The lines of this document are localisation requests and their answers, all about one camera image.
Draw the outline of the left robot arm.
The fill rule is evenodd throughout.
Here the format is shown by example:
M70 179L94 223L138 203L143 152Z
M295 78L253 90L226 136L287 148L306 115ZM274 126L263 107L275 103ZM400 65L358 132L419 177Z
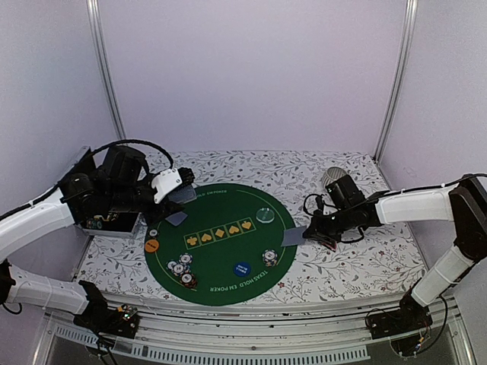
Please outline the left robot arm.
M113 314L94 284L35 275L13 266L8 257L96 216L140 214L147 224L165 219L183 210L170 194L194 179L190 168L176 168L171 155L152 142L128 139L88 151L52 188L1 216L1 303L83 314L95 329L108 329Z

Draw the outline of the blue-backed card deck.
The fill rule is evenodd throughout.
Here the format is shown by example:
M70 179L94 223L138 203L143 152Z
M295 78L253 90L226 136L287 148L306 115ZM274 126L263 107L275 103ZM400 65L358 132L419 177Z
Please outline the blue-backed card deck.
M197 199L196 190L192 186L184 186L180 189L175 189L168 194L168 199L179 205L185 205Z

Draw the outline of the orange big blind button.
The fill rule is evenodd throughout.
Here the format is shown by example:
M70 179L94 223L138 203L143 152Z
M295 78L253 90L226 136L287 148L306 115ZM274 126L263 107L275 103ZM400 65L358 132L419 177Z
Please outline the orange big blind button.
M160 243L155 239L150 239L145 242L145 251L148 253L154 253L159 250Z

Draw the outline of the clear dealer button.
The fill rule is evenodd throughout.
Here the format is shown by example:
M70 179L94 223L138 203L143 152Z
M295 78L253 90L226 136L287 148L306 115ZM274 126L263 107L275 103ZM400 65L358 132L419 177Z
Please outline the clear dealer button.
M268 207L260 208L256 212L256 219L262 224L270 224L275 219L275 212Z

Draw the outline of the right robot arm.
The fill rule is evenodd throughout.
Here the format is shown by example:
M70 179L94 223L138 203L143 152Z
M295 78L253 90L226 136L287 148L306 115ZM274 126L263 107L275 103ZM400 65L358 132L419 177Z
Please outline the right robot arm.
M422 321L427 306L486 257L486 190L479 178L479 173L466 174L446 184L366 197L345 174L325 188L334 211L327 214L323 197L317 195L317 208L310 213L310 224L302 236L333 248L350 230L364 233L371 227L398 222L453 223L456 237L452 247L408 290L394 313L393 324L408 332Z

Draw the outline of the blue small blind button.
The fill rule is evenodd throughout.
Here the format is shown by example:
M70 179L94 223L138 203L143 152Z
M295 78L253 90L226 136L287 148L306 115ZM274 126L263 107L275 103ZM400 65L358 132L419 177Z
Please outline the blue small blind button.
M247 277L250 272L251 266L248 262L238 262L233 267L233 273L240 278Z

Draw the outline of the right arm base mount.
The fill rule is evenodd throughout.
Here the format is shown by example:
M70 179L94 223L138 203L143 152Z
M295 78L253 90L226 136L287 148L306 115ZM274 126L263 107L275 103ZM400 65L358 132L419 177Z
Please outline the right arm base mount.
M427 306L400 304L398 309L373 309L365 316L373 339L390 338L390 346L400 357L417 355L429 339L433 320Z

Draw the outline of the poker chip stack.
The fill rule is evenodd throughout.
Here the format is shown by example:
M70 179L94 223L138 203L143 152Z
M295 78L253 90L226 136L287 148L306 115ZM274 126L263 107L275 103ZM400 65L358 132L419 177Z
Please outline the poker chip stack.
M180 277L184 274L191 272L191 264L193 263L193 256L187 252L181 254L178 258L172 259L166 263L166 269L176 277Z
M278 254L273 249L267 249L262 254L263 264L267 267L275 266L278 262Z

